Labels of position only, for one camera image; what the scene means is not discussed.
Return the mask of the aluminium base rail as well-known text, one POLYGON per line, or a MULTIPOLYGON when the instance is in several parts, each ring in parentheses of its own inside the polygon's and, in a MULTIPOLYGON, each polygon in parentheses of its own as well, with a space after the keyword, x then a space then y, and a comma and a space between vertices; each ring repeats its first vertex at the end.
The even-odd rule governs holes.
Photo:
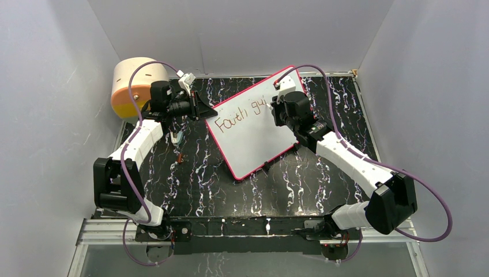
POLYGON ((88 219, 82 224, 78 244, 148 244, 168 245, 170 241, 190 242, 197 238, 283 238, 296 236, 331 243, 328 236, 319 234, 324 225, 321 216, 293 217, 173 217, 170 231, 154 239, 133 223, 125 219, 88 219))

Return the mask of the beige orange cylindrical container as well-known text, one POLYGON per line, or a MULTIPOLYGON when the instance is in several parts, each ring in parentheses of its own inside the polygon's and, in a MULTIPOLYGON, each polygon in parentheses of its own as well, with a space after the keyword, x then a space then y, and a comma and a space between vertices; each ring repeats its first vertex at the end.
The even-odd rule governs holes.
POLYGON ((152 63, 140 69, 133 80, 130 78, 135 70, 144 63, 154 61, 147 57, 134 57, 120 61, 114 69, 111 107, 123 121, 135 124, 138 115, 133 102, 139 108, 151 98, 150 87, 155 81, 168 81, 168 74, 163 65, 152 63))

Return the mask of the light blue whiteboard eraser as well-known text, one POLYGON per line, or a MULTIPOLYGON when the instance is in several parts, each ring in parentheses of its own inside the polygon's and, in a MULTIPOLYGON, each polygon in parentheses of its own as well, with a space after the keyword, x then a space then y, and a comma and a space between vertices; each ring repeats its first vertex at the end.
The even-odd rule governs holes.
POLYGON ((182 131, 170 132, 170 136, 171 136, 171 143, 173 145, 179 145, 183 140, 183 132, 182 131))

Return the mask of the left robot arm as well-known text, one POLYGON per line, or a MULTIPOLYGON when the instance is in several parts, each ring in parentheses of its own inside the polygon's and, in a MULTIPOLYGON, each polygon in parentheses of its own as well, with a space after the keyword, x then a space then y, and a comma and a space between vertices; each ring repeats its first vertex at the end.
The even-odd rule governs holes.
POLYGON ((144 192, 140 168, 146 156, 172 130, 174 118, 193 121, 208 119, 218 112, 196 92, 174 91, 169 81, 155 81, 150 99, 140 108, 142 121, 131 135, 107 158, 93 164, 94 202, 98 208, 127 216, 153 239, 166 240, 172 224, 165 209, 153 204, 144 192))

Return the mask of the pink framed whiteboard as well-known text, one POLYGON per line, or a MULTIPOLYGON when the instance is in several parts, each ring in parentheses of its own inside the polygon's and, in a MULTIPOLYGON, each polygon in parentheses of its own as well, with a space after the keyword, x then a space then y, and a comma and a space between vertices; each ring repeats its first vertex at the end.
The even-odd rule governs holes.
POLYGON ((291 149, 292 131, 278 127, 269 104, 278 95, 273 83, 288 69, 263 79, 214 106, 217 115, 206 120, 235 180, 242 180, 291 149))

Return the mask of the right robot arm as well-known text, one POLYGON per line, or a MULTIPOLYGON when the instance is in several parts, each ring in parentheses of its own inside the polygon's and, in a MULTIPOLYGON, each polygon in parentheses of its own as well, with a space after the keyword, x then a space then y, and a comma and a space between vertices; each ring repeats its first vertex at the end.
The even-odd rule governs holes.
POLYGON ((348 229, 362 227, 387 235, 417 211, 413 179, 369 163, 367 155, 359 154, 325 121, 315 118, 303 92, 274 96, 270 108, 276 126, 287 126, 300 145, 332 162, 369 197, 328 212, 320 229, 325 235, 339 239, 348 229))

